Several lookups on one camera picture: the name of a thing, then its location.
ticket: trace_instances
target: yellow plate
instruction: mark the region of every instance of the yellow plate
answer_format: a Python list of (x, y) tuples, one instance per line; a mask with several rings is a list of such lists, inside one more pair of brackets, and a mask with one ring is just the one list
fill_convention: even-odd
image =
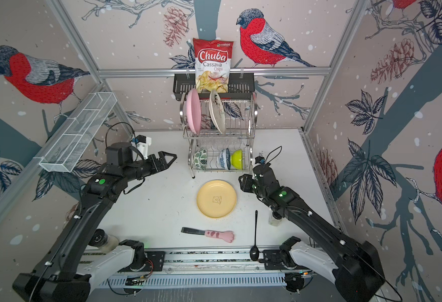
[(197, 193), (197, 207), (208, 217), (224, 217), (235, 206), (236, 191), (225, 181), (212, 180), (204, 184)]

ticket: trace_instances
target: lime green bowl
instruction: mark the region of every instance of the lime green bowl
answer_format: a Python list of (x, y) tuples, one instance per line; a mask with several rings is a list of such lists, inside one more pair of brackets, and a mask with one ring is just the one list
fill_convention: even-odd
[(238, 170), (243, 169), (243, 151), (241, 149), (234, 151), (231, 155), (231, 166)]

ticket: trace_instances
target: spoon handle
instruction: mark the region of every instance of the spoon handle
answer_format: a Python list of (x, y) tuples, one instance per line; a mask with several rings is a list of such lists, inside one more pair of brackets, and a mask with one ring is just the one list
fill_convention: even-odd
[(258, 227), (258, 210), (254, 212), (254, 245), (256, 245), (256, 228)]

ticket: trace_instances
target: bottle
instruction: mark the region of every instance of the bottle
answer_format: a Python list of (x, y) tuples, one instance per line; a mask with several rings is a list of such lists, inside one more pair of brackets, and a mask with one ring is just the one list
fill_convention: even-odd
[(281, 223), (281, 215), (277, 212), (271, 212), (270, 217), (268, 218), (268, 223), (274, 227), (277, 227)]
[(88, 245), (98, 247), (102, 253), (108, 254), (117, 247), (118, 239), (113, 235), (105, 233), (102, 229), (96, 229)]

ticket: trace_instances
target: pink plate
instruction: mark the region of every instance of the pink plate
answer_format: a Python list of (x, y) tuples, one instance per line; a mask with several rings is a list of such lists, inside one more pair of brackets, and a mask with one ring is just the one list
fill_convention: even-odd
[(186, 101), (186, 113), (188, 116), (189, 128), (194, 134), (199, 134), (201, 113), (199, 94), (197, 93), (196, 88), (189, 91), (188, 95), (186, 96)]

